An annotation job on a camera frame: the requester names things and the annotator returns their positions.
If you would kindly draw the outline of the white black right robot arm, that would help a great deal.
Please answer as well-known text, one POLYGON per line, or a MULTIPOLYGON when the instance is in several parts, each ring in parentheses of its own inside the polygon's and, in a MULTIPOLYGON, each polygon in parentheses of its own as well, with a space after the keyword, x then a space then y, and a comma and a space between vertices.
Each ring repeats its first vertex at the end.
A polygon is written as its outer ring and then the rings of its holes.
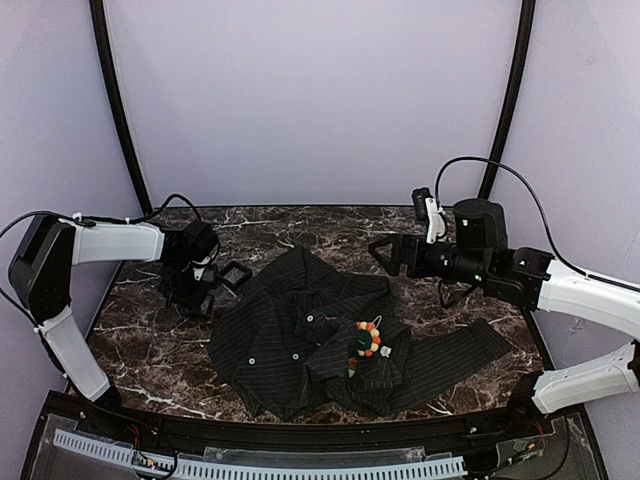
POLYGON ((559 254, 508 246, 504 210, 483 199, 453 207, 455 239, 445 240, 444 212, 427 192, 414 194, 416 216, 427 232, 392 234, 371 243, 369 253, 384 270, 410 278, 438 278, 479 289, 522 310, 579 317, 631 337, 631 342, 599 358, 561 370, 527 374, 507 407, 532 418, 565 407, 639 390, 639 288, 571 268, 559 254))

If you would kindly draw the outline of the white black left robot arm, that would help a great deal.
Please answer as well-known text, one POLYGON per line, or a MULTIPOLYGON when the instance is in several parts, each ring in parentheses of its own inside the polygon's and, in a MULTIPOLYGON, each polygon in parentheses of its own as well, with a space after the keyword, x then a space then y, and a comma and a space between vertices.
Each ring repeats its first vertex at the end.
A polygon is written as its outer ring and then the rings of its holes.
POLYGON ((161 264, 161 291, 174 303, 198 307, 211 283, 204 280, 220 242, 196 219, 181 230, 142 220, 100 220, 53 212, 28 214, 30 224, 8 267, 13 305, 32 322, 54 362, 78 394, 114 407, 120 394, 91 353, 71 307, 71 271, 88 263, 141 261, 161 264))

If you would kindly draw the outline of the dark pinstriped garment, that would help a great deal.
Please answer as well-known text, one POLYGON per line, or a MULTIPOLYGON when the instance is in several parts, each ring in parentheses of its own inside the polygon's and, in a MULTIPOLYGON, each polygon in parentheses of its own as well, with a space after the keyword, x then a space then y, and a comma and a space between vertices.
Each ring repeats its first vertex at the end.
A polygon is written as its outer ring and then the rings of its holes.
POLYGON ((416 339, 395 316, 387 278, 340 272, 303 247, 278 256, 241 291, 212 330, 209 357, 254 415, 288 421, 333 402, 364 416, 389 416, 431 400, 510 350, 484 320, 416 339), (356 322, 377 315, 381 349, 350 378, 356 322))

